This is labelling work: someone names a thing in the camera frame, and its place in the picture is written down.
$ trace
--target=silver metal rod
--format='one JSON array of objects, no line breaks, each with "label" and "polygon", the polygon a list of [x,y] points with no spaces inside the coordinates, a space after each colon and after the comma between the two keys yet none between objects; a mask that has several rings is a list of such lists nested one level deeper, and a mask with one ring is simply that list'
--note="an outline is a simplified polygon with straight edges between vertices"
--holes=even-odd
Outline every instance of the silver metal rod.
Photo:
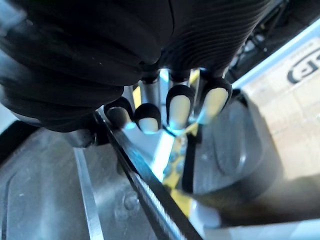
[{"label": "silver metal rod", "polygon": [[131,108],[132,108],[132,111],[134,112],[136,107],[135,107],[133,92],[134,92],[133,86],[124,86],[122,96],[125,97],[129,101]]},{"label": "silver metal rod", "polygon": [[90,240],[104,240],[83,148],[73,148]]},{"label": "silver metal rod", "polygon": [[152,82],[140,81],[139,85],[141,90],[141,103],[150,103],[160,109],[161,99],[159,78],[155,78]]}]

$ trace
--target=ribbed black rubber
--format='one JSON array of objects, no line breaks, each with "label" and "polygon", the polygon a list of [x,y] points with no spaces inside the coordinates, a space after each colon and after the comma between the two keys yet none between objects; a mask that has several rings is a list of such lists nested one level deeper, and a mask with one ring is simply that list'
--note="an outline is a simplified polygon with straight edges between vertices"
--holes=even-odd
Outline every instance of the ribbed black rubber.
[{"label": "ribbed black rubber", "polygon": [[143,71],[220,77],[268,1],[0,0],[0,102],[68,132]]},{"label": "ribbed black rubber", "polygon": [[173,35],[158,62],[171,70],[205,68],[221,77],[269,0],[172,0]]}]

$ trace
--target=robotic hand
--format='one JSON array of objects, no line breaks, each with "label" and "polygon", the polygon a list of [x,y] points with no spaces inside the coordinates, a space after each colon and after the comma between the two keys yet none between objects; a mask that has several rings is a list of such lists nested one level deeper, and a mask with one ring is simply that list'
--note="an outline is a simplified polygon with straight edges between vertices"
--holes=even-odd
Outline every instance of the robotic hand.
[{"label": "robotic hand", "polygon": [[[201,68],[194,110],[208,123],[231,96],[224,71],[268,2],[0,0],[0,101],[27,123],[71,132],[124,86],[148,86],[167,68],[167,124],[182,129],[195,97],[183,83]],[[147,101],[136,122],[156,131],[160,113]]]}]

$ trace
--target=metal surface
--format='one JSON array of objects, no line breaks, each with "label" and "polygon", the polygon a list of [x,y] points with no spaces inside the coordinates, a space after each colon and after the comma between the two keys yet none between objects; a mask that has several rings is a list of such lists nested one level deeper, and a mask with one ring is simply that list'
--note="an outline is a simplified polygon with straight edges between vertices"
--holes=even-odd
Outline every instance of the metal surface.
[{"label": "metal surface", "polygon": [[[84,150],[104,239],[155,240],[110,144]],[[37,131],[0,168],[0,222],[6,240],[88,240],[77,165],[59,133]]]},{"label": "metal surface", "polygon": [[76,168],[78,170],[82,200],[90,239],[104,240],[84,150],[82,148],[74,148],[73,151],[75,155]]},{"label": "metal surface", "polygon": [[86,148],[96,141],[96,136],[89,129],[62,132],[61,135],[74,148]]},{"label": "metal surface", "polygon": [[107,135],[118,153],[119,162],[131,185],[137,191],[157,237],[172,240],[202,239],[153,174],[143,154],[121,130],[113,129],[103,110],[101,108],[99,110],[108,126]]}]

